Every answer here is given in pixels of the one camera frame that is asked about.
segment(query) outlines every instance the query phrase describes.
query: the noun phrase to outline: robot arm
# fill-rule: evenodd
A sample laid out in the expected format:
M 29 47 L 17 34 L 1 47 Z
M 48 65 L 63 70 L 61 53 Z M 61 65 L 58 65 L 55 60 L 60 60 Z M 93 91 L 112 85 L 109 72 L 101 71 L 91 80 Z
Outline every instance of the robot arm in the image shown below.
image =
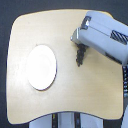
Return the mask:
M 79 47 L 78 66 L 82 64 L 83 57 L 80 56 L 84 56 L 87 47 L 94 48 L 122 66 L 128 63 L 128 27 L 104 13 L 88 11 L 71 40 Z

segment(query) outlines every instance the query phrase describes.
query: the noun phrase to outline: floor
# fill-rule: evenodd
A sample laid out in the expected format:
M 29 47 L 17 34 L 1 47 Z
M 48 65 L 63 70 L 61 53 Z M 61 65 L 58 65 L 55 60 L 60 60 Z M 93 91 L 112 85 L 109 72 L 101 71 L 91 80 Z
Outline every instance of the floor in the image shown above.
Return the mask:
M 121 0 L 0 0 L 0 127 L 28 128 L 28 124 L 11 125 L 6 112 L 6 66 L 11 27 L 23 14 L 52 9 L 89 9 L 107 11 L 128 25 L 128 1 Z M 105 128 L 120 128 L 120 120 L 105 120 Z

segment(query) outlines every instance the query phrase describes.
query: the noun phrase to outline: paper plate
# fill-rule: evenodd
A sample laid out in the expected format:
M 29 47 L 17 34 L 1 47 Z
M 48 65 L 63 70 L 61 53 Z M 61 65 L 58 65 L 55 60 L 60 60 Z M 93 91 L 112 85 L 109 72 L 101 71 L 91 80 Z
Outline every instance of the paper plate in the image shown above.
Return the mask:
M 36 46 L 28 56 L 27 77 L 37 90 L 48 88 L 56 75 L 56 58 L 52 50 L 45 45 Z

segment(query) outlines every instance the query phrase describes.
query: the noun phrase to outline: white plate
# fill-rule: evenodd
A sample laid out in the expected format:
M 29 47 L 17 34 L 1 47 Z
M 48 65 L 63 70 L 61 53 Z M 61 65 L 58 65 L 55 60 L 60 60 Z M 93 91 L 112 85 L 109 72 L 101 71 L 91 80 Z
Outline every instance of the white plate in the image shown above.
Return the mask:
M 56 75 L 56 58 L 46 45 L 36 46 L 27 60 L 27 77 L 29 83 L 38 90 L 48 88 Z

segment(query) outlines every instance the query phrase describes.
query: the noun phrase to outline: wooden table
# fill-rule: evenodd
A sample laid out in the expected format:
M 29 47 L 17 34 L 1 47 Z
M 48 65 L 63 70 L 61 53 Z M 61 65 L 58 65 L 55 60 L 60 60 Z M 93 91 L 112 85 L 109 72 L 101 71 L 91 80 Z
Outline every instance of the wooden table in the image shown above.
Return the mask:
M 11 31 L 7 61 L 7 116 L 12 124 L 54 112 L 77 111 L 105 119 L 123 113 L 122 67 L 89 48 L 81 67 L 70 36 L 87 10 L 56 10 L 20 16 Z M 29 53 L 49 46 L 57 59 L 55 81 L 45 91 L 34 89 L 26 76 Z

